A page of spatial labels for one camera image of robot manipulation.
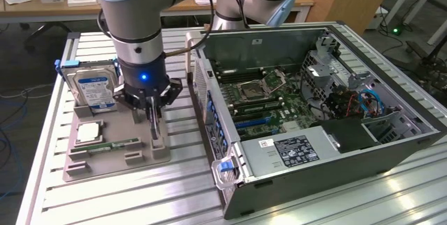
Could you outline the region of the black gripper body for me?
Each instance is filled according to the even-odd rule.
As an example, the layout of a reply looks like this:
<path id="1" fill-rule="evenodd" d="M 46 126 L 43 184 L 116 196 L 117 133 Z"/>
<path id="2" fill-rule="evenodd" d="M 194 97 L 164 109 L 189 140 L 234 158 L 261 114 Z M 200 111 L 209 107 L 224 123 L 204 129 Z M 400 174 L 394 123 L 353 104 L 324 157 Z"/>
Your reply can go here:
<path id="1" fill-rule="evenodd" d="M 144 89 L 156 103 L 156 87 L 162 77 L 168 77 L 165 69 L 165 54 L 146 64 L 132 64 L 118 59 L 124 83 Z"/>

